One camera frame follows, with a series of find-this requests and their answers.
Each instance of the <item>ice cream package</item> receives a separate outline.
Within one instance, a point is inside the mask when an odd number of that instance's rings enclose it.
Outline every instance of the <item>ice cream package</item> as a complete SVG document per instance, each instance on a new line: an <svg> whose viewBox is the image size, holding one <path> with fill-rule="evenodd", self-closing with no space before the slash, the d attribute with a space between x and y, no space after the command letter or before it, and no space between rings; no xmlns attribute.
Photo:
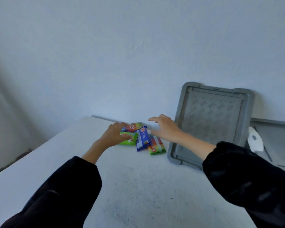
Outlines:
<svg viewBox="0 0 285 228"><path fill-rule="evenodd" d="M154 137L152 134L149 134L149 137L151 138L151 145L148 146L150 155L166 153L166 149L163 146L163 142L159 137Z"/></svg>
<svg viewBox="0 0 285 228"><path fill-rule="evenodd" d="M142 127L140 122L137 123L131 123L122 128L121 132L128 132L128 133L134 133L136 130L140 129Z"/></svg>
<svg viewBox="0 0 285 228"><path fill-rule="evenodd" d="M136 131L138 138L136 140L137 151L147 148L152 144L151 138L148 135L147 127L144 126Z"/></svg>
<svg viewBox="0 0 285 228"><path fill-rule="evenodd" d="M136 140L138 137L137 133L120 132L119 135L120 136L132 135L131 139L123 141L122 143L120 143L120 145L134 146L136 144Z"/></svg>

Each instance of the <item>blue package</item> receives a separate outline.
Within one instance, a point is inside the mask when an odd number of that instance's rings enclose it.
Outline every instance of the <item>blue package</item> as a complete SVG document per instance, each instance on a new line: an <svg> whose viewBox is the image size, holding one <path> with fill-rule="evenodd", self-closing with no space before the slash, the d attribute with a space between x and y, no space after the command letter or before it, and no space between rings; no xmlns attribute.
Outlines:
<svg viewBox="0 0 285 228"><path fill-rule="evenodd" d="M136 130L135 133L138 134L138 138L136 140L136 148L137 151L141 151L142 149L147 148L148 146L152 145L152 140L148 135L147 127L144 126L139 130Z"/></svg>

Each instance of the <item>black jacket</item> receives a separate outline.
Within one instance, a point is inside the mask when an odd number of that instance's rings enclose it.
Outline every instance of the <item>black jacket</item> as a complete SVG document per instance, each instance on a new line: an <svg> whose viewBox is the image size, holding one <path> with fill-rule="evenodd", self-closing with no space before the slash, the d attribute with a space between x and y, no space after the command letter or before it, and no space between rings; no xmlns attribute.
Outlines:
<svg viewBox="0 0 285 228"><path fill-rule="evenodd" d="M284 170L227 142L217 144L203 168L221 196L244 207L257 227L285 227ZM1 227L83 227L101 187L96 165L73 157Z"/></svg>

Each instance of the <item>white tabletop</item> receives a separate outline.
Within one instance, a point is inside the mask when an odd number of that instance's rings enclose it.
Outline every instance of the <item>white tabletop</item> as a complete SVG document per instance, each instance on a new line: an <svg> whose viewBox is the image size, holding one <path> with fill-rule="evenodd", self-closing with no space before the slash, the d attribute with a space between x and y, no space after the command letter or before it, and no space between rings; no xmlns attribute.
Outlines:
<svg viewBox="0 0 285 228"><path fill-rule="evenodd" d="M0 173L0 225L63 163L82 156L111 124L84 117ZM163 141L166 148L169 143ZM198 170L115 146L98 160L101 192L84 227L255 227Z"/></svg>

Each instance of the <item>left hand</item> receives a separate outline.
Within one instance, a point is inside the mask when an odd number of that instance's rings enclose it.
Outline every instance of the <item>left hand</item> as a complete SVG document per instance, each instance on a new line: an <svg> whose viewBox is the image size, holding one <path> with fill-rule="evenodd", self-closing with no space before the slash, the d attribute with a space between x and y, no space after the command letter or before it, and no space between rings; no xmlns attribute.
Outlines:
<svg viewBox="0 0 285 228"><path fill-rule="evenodd" d="M111 146L115 146L125 140L129 140L132 138L131 135L121 136L119 132L122 130L123 127L127 126L128 124L125 122L118 123L115 122L111 124L105 133L99 138L98 142L104 145L106 148Z"/></svg>

